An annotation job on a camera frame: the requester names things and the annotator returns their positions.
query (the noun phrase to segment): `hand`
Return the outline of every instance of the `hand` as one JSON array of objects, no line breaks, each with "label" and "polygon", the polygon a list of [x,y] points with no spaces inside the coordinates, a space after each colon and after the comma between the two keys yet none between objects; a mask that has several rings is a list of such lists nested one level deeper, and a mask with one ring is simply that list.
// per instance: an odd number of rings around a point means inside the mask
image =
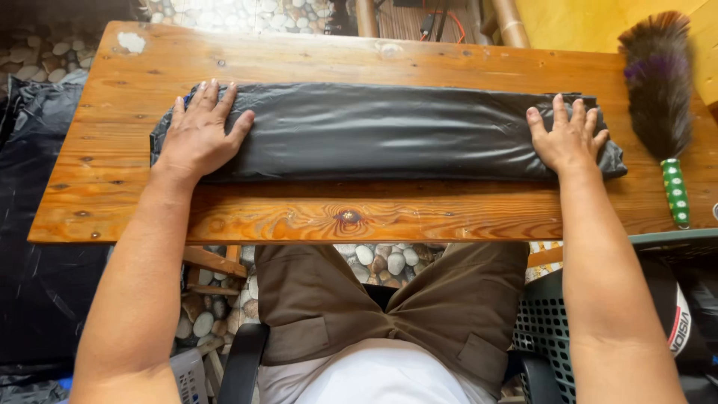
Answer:
[{"label": "hand", "polygon": [[254,123],[254,112],[244,111],[229,134],[225,134],[225,121],[237,87],[231,83],[219,103],[218,91],[219,84],[213,78],[209,85],[204,81],[200,84],[186,111],[182,97],[174,100],[172,124],[153,171],[163,170],[164,175],[194,187],[203,175],[217,170],[237,154]]},{"label": "hand", "polygon": [[531,107],[526,111],[533,148],[541,161],[559,176],[566,171],[596,167],[598,151],[608,139],[608,129],[593,137],[598,116],[595,108],[586,113],[583,100],[579,98],[574,102],[573,110],[569,121],[564,97],[557,94],[554,97],[554,127],[549,133],[538,109]]}]

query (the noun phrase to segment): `green patterned handle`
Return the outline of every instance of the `green patterned handle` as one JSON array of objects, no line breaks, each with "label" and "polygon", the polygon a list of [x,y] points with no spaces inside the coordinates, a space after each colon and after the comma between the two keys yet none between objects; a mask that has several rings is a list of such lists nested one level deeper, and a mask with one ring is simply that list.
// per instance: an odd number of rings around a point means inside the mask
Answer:
[{"label": "green patterned handle", "polygon": [[688,229],[690,227],[690,210],[686,185],[683,184],[681,161],[667,159],[661,162],[661,167],[663,168],[663,186],[666,188],[668,206],[671,208],[673,221],[681,229]]}]

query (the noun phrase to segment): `shorts pocket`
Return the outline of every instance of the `shorts pocket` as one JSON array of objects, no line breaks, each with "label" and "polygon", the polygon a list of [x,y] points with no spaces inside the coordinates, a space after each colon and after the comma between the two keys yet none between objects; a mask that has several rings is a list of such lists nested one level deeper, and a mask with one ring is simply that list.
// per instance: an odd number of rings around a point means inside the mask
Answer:
[{"label": "shorts pocket", "polygon": [[476,334],[469,334],[457,358],[465,369],[489,383],[501,383],[508,363],[506,352]]},{"label": "shorts pocket", "polygon": [[324,317],[308,318],[284,326],[271,327],[263,363],[274,366],[314,354],[329,346]]}]

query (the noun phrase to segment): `black tarp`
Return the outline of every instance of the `black tarp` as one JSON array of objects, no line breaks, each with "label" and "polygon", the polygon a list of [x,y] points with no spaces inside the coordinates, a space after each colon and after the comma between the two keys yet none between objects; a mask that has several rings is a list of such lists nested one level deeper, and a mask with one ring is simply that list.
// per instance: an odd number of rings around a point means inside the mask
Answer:
[{"label": "black tarp", "polygon": [[71,363],[107,260],[109,247],[27,241],[82,89],[10,82],[0,127],[0,364]]},{"label": "black tarp", "polygon": [[[247,109],[256,112],[254,126],[238,155],[202,181],[556,180],[536,155],[526,123],[526,109],[535,106],[550,130],[553,97],[342,83],[239,86],[226,130]],[[587,108],[598,107],[593,96],[567,93],[569,113],[579,97]],[[171,119],[170,109],[150,135],[152,164]],[[599,108],[594,135],[601,129]],[[626,174],[622,158],[609,141],[599,158],[605,178]]]}]

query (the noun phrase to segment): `red wire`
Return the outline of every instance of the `red wire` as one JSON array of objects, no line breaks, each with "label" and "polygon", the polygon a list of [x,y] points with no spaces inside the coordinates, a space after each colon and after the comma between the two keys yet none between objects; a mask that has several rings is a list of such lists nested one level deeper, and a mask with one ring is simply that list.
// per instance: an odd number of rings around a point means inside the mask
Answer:
[{"label": "red wire", "polygon": [[[424,8],[424,11],[426,11],[426,0],[421,0],[421,6]],[[439,11],[439,10],[436,11],[436,14],[441,14],[441,13],[442,13],[442,12]],[[452,12],[447,12],[447,14],[449,15],[449,17],[453,18],[454,21],[456,21],[456,25],[459,27],[459,31],[461,31],[461,38],[459,38],[459,41],[456,42],[456,43],[461,43],[461,41],[463,41],[464,38],[466,38],[466,32],[464,32],[464,27],[461,25],[461,23],[459,22],[459,19],[456,18],[456,16],[454,15],[454,13],[452,13]],[[423,40],[424,40],[424,37],[426,37],[426,35],[424,35],[423,37],[421,37],[421,39],[420,39],[419,41],[423,41]]]}]

